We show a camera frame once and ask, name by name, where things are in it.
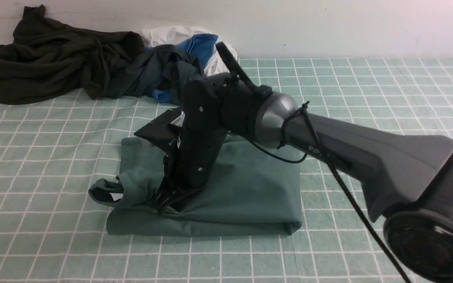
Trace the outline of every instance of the green grid mat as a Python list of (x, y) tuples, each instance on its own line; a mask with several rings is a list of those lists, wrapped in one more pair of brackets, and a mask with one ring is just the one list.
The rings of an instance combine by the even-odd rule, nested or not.
[[(314, 114), (453, 138), (453, 59), (240, 62), (255, 83), (310, 101)], [(88, 187), (113, 180), (121, 139), (169, 107), (150, 98), (94, 101), (78, 90), (32, 105), (0, 104), (0, 282), (401, 282), (313, 159), (301, 172), (305, 224), (291, 237), (103, 233), (108, 208), (87, 197)], [(358, 182), (346, 182), (364, 209)], [(374, 227), (381, 232), (382, 220)]]

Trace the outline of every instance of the blue cloth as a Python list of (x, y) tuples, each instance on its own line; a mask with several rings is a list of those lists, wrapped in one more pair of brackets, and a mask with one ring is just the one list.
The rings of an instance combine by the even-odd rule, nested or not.
[[(218, 40), (216, 34), (200, 33), (196, 34), (190, 39), (183, 41), (176, 45), (177, 48), (185, 50), (192, 56), (198, 58), (203, 68), (211, 59), (214, 52), (214, 45)], [(153, 98), (159, 103), (167, 103), (170, 101), (171, 95), (168, 90), (155, 90), (151, 94)]]

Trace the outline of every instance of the white cloth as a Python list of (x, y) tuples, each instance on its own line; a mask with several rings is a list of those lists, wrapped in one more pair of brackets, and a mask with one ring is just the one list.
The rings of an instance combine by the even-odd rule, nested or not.
[[(201, 27), (185, 27), (185, 26), (166, 26), (166, 27), (158, 27), (155, 29), (143, 29), (142, 30), (142, 40), (145, 46), (148, 47), (155, 47), (158, 45), (163, 44), (179, 44), (183, 41), (189, 39), (190, 37), (201, 34), (201, 33), (209, 33), (213, 34), (213, 32), (203, 29)], [(221, 37), (218, 37), (218, 42), (223, 41)], [(237, 52), (234, 50), (232, 45), (229, 43), (225, 43), (226, 47), (232, 55), (234, 56), (235, 60), (238, 60)], [(207, 76), (216, 75), (221, 72), (228, 72), (227, 67), (219, 57), (218, 51), (216, 50), (216, 46), (214, 47), (214, 52), (209, 59), (209, 62), (205, 66), (204, 72)]]

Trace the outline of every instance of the folded green shirt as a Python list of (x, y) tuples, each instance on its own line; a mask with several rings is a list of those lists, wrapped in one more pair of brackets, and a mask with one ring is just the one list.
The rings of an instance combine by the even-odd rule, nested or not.
[[(247, 236), (291, 235), (302, 226), (300, 165), (264, 154), (244, 138), (228, 136), (203, 190), (181, 211), (159, 215), (149, 206), (164, 177), (165, 153), (141, 138), (122, 140), (118, 182), (96, 181), (90, 197), (113, 207), (111, 235)], [(297, 160), (290, 147), (270, 150)], [(111, 193), (122, 193), (114, 200)]]

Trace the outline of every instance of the pile of clothes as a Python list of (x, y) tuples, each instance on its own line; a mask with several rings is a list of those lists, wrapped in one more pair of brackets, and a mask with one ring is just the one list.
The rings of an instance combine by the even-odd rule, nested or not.
[[(99, 32), (25, 7), (14, 42), (0, 45), (0, 103), (30, 104), (84, 88), (99, 97), (150, 96), (179, 105), (188, 82), (228, 71), (216, 34), (199, 27)], [(237, 59), (235, 50), (226, 43)]]

